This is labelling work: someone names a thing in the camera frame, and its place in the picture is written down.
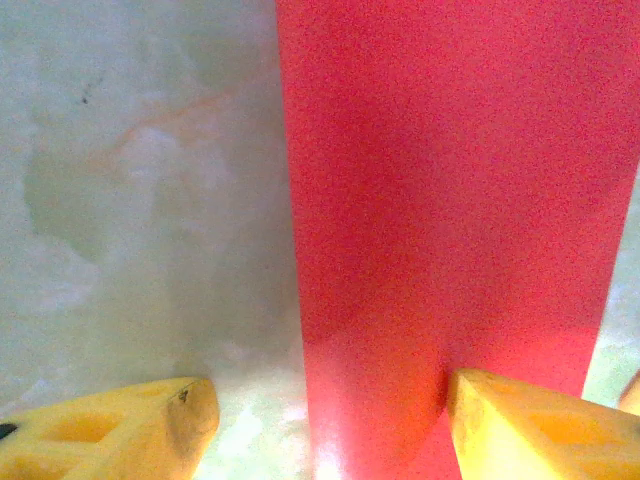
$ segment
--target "dark spot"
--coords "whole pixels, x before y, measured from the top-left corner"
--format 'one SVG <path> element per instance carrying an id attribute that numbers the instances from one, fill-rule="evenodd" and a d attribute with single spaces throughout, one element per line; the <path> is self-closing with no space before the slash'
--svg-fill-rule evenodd
<path id="1" fill-rule="evenodd" d="M 0 424 L 0 440 L 8 437 L 18 429 L 18 426 L 14 423 L 2 423 Z"/>

